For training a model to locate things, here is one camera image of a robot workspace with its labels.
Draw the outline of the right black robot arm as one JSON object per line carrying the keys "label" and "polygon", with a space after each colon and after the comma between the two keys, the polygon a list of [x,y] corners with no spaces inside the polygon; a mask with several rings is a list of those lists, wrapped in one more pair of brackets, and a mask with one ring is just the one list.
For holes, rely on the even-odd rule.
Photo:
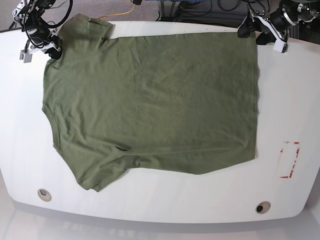
{"label": "right black robot arm", "polygon": [[27,42],[20,51],[19,59],[30,63],[34,53],[41,51],[50,58],[57,60],[62,56],[62,40],[55,34],[58,27],[68,19],[73,1],[69,0],[65,16],[58,23],[46,22],[42,15],[52,8],[54,0],[21,0],[12,11],[13,23],[21,26],[27,36]]}

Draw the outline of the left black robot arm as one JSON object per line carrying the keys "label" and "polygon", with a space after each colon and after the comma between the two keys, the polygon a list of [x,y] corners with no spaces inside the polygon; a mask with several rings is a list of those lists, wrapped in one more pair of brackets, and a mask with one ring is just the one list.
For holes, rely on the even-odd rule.
{"label": "left black robot arm", "polygon": [[248,38],[251,33],[259,32],[257,45],[273,44],[273,49],[285,54],[288,51],[288,30],[299,22],[309,23],[320,17],[318,0],[281,0],[279,7],[272,13],[256,0],[262,10],[255,10],[251,1],[247,2],[247,16],[237,29],[239,38]]}

